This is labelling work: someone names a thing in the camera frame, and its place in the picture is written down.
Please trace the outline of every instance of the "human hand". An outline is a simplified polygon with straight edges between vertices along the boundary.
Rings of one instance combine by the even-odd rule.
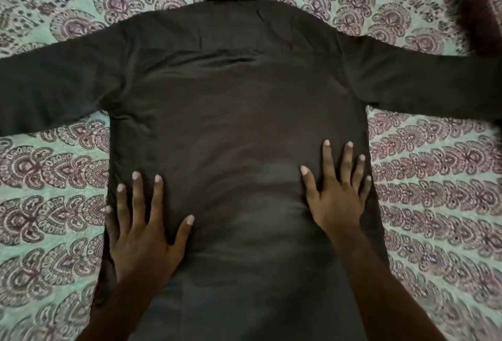
[[[110,235],[110,254],[115,264],[117,282],[133,272],[141,274],[142,284],[160,289],[174,273],[185,255],[185,244],[194,217],[185,218],[173,245],[167,243],[162,222],[163,181],[155,176],[150,220],[145,222],[143,180],[133,173],[133,217],[129,215],[126,187],[117,187],[118,226],[111,207],[107,207],[106,229]]]
[[[364,204],[371,188],[371,177],[364,179],[361,192],[360,186],[364,173],[364,155],[357,159],[357,165],[352,175],[353,144],[348,142],[343,148],[340,181],[336,179],[333,156],[329,140],[322,147],[323,186],[319,192],[310,169],[301,166],[303,181],[307,188],[307,203],[316,224],[335,241],[337,236],[350,229],[360,230],[359,218],[364,211]]]

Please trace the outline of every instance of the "shirt sleeve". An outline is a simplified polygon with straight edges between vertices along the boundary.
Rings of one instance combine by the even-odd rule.
[[[438,117],[502,118],[502,57],[415,52],[337,33],[348,84],[379,109]]]
[[[116,104],[128,84],[129,22],[0,60],[0,136],[55,128]]]

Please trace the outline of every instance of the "maroon pillow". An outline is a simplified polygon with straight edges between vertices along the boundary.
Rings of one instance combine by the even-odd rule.
[[[474,50],[481,55],[502,53],[502,0],[466,0],[465,21]]]

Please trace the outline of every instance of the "finger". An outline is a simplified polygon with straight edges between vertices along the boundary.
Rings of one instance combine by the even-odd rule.
[[[333,155],[331,153],[331,144],[329,140],[324,140],[322,145],[322,173],[324,187],[336,182],[335,165],[333,164]]]
[[[133,173],[133,226],[145,224],[145,198],[143,197],[143,178],[139,172]]]
[[[340,182],[342,185],[350,186],[350,175],[352,173],[352,155],[354,144],[349,141],[343,147],[342,165],[340,167]]]
[[[195,217],[189,215],[181,223],[178,232],[176,233],[176,239],[174,240],[173,248],[178,255],[185,255],[185,245],[187,244],[188,237],[192,231],[192,225]]]
[[[352,175],[352,188],[356,193],[359,193],[359,187],[361,186],[362,176],[364,175],[364,161],[366,156],[361,154],[357,158],[357,165],[355,167],[354,174]]]
[[[162,223],[162,201],[164,195],[164,181],[160,175],[155,176],[154,196],[152,198],[152,211],[150,222]]]
[[[127,193],[124,184],[117,186],[117,218],[121,235],[126,235],[130,230],[130,215],[127,207]]]
[[[104,225],[110,238],[110,249],[113,249],[121,233],[118,229],[117,222],[115,221],[115,214],[111,206],[107,206],[105,208]]]
[[[371,178],[371,176],[367,176],[364,179],[361,194],[359,194],[359,199],[362,204],[364,204],[366,202],[366,199],[368,198],[368,195],[369,195],[369,191],[371,189],[372,189],[372,178]]]
[[[302,165],[300,166],[300,172],[302,173],[303,182],[307,189],[305,197],[310,206],[319,200],[319,191],[317,190],[315,178],[310,169]]]

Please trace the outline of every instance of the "bedsheet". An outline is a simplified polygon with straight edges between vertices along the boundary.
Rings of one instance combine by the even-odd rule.
[[[0,53],[196,1],[0,0]],[[456,0],[281,1],[351,35],[436,54],[466,52]],[[368,116],[392,272],[449,338],[500,339],[496,129],[371,108]],[[47,132],[0,139],[0,340],[70,340],[85,326],[102,252],[108,123],[97,112]]]

